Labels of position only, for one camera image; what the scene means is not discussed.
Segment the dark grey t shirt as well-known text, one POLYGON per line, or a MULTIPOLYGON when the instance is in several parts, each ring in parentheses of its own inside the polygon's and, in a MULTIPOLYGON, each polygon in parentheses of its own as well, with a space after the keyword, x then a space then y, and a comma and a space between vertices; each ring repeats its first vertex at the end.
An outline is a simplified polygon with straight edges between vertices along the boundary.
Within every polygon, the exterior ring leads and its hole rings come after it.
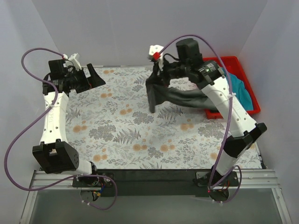
POLYGON ((174 87, 166 87, 154 72, 146 79, 145 86, 151 113, 155 112, 157 105, 164 102, 183 107, 216 110, 215 105, 201 90, 182 91, 174 87))

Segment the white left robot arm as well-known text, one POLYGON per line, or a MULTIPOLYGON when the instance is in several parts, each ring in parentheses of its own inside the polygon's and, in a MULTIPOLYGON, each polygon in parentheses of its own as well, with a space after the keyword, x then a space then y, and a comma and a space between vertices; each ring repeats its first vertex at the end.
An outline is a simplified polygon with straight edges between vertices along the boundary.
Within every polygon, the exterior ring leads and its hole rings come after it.
POLYGON ((91 161, 80 159, 77 150, 68 143, 66 109, 72 90, 82 93, 105 85, 105 81, 92 64, 87 65, 89 77, 75 62, 59 59, 48 64, 50 72, 43 80, 43 96, 49 112, 45 115, 40 143, 32 149, 33 156, 47 174, 84 175, 83 181, 88 186, 96 186, 100 180, 96 166, 91 161))

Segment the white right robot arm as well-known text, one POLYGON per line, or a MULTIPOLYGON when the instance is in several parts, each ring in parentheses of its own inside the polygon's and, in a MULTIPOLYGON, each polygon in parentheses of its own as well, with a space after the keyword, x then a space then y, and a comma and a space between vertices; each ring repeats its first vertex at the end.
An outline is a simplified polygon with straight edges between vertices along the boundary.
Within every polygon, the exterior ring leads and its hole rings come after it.
POLYGON ((171 102, 192 108, 217 110, 227 122, 225 137, 211 171, 197 180, 200 185, 222 185, 228 180, 240 156, 267 130, 243 108, 232 91, 231 78, 224 66, 205 61, 198 42, 192 38, 176 43, 178 58, 170 63, 163 46, 151 45, 148 58, 154 63, 146 80, 149 110, 171 102))

